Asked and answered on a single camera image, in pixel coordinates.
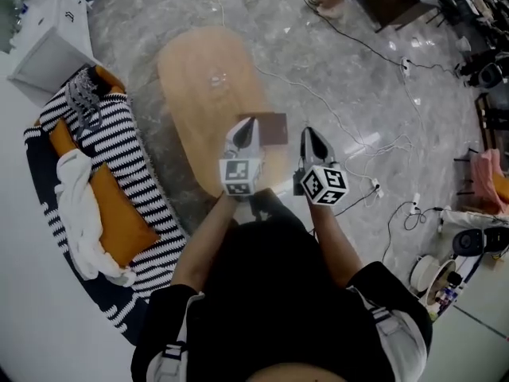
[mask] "black shirt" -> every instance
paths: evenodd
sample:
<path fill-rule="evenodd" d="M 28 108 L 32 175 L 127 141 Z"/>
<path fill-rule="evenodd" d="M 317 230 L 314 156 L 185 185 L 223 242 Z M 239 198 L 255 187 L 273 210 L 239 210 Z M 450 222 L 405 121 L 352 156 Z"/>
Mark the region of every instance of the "black shirt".
<path fill-rule="evenodd" d="M 429 348 L 425 308 L 381 263 L 366 266 L 350 284 L 377 305 L 407 312 Z M 315 239 L 288 220 L 232 229 L 204 293 L 188 312 L 188 380 L 246 380 L 289 362 L 348 381 L 394 380 L 360 296 L 335 285 Z M 152 294 L 131 368 L 135 382 L 145 380 L 152 358 L 175 341 L 194 294 L 183 285 Z"/>

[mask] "striped cushion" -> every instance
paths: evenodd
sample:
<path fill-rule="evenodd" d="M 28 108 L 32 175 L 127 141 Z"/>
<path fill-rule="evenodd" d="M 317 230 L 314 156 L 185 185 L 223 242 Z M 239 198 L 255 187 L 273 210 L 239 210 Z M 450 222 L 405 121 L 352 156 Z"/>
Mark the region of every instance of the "striped cushion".
<path fill-rule="evenodd" d="M 136 282 L 129 289 L 130 298 L 123 298 L 121 302 L 114 296 L 100 296 L 101 302 L 112 301 L 109 305 L 99 304 L 91 293 L 91 284 L 105 281 L 102 276 L 96 280 L 82 282 L 90 296 L 98 303 L 106 316 L 120 329 L 124 335 L 135 344 L 136 332 L 125 334 L 128 327 L 136 327 L 135 321 L 127 321 L 130 312 L 141 304 L 144 310 L 150 294 L 157 289 L 167 287 L 173 275 L 173 269 L 178 257 L 185 246 L 186 235 L 175 219 L 175 214 L 168 201 L 163 197 L 160 187 L 151 173 L 148 157 L 140 142 L 138 132 L 131 114 L 128 99 L 124 94 L 105 95 L 100 104 L 103 124 L 96 131 L 85 130 L 80 138 L 76 137 L 78 131 L 77 114 L 66 104 L 64 89 L 61 89 L 48 102 L 41 113 L 41 125 L 30 127 L 25 131 L 25 144 L 27 149 L 34 145 L 45 133 L 50 133 L 60 118 L 64 118 L 69 131 L 81 150 L 92 159 L 92 172 L 94 173 L 104 162 L 113 173 L 120 188 L 129 197 L 133 206 L 143 216 L 145 221 L 161 237 L 153 246 L 136 255 L 130 266 L 137 273 Z M 91 124 L 96 123 L 98 115 L 94 115 Z M 30 166 L 34 182 L 32 163 Z M 65 231 L 58 217 L 56 202 L 41 199 L 45 208 L 45 215 L 52 233 L 55 236 L 61 251 L 68 258 L 68 246 Z M 113 293 L 125 294 L 114 286 Z"/>

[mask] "wooden table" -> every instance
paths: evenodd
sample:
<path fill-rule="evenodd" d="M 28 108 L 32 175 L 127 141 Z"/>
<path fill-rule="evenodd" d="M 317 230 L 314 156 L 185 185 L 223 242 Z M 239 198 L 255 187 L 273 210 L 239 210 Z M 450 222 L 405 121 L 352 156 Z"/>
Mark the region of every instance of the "wooden table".
<path fill-rule="evenodd" d="M 240 36 L 225 27 L 182 33 L 160 52 L 162 91 L 196 180 L 209 194 L 222 192 L 219 163 L 227 132 L 239 115 L 272 112 L 258 72 Z M 266 146 L 258 189 L 287 176 L 286 147 Z"/>
<path fill-rule="evenodd" d="M 437 0 L 363 0 L 369 14 L 380 24 L 379 33 L 388 25 L 405 25 L 418 19 L 423 14 L 439 7 Z"/>

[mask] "pink cloth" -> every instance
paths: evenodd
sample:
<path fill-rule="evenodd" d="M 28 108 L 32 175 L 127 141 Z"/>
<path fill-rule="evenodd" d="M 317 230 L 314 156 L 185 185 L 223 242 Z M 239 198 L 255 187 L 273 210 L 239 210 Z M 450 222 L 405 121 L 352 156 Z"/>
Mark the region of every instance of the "pink cloth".
<path fill-rule="evenodd" d="M 500 152 L 498 149 L 489 149 L 484 153 L 475 154 L 470 160 L 472 170 L 472 188 L 478 197 L 485 198 L 493 204 L 498 205 L 500 212 L 505 212 L 507 204 L 503 202 L 495 191 L 493 185 L 493 174 L 503 177 L 500 169 Z"/>

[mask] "white towel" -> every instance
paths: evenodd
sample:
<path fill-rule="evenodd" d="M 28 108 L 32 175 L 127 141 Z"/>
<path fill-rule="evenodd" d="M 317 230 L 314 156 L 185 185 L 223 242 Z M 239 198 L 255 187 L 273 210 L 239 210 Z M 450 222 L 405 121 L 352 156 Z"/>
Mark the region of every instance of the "white towel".
<path fill-rule="evenodd" d="M 68 237 L 69 254 L 76 270 L 85 280 L 95 279 L 99 272 L 115 284 L 129 287 L 136 274 L 122 269 L 106 253 L 99 238 L 103 234 L 99 206 L 88 178 L 91 159 L 80 150 L 64 154 L 56 164 L 60 184 L 55 187 L 58 213 Z"/>

